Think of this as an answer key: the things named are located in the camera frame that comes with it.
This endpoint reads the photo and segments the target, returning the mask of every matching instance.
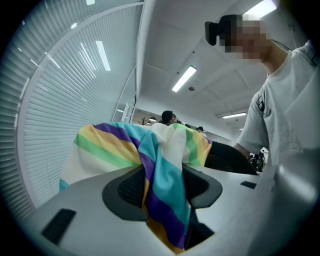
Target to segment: black mesh chair back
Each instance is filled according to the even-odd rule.
[[[204,167],[230,173],[257,175],[252,164],[240,151],[215,141],[212,142]]]

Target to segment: wall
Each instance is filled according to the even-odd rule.
[[[226,126],[223,119],[217,118],[209,109],[203,109],[201,113],[197,112],[190,102],[179,105],[176,102],[166,102],[165,98],[160,102],[158,99],[142,94],[136,107],[158,115],[161,115],[165,110],[171,110],[182,122],[195,127],[202,126],[212,134],[227,140],[232,139],[231,129]]]

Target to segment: rainbow striped towel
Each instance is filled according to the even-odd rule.
[[[204,166],[211,143],[181,124],[90,124],[76,135],[61,174],[60,190],[96,175],[143,165],[142,209],[148,227],[173,252],[181,253],[191,211],[182,163]]]

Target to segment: black hair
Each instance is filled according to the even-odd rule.
[[[163,124],[168,124],[172,118],[172,116],[176,117],[176,115],[171,110],[166,110],[161,115],[161,120]]]

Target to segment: striped cloth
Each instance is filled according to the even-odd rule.
[[[147,225],[173,252],[181,253],[191,212],[182,163],[204,166],[211,144],[181,124],[90,124],[76,135],[63,167],[60,190],[96,175],[143,165],[142,209]]]

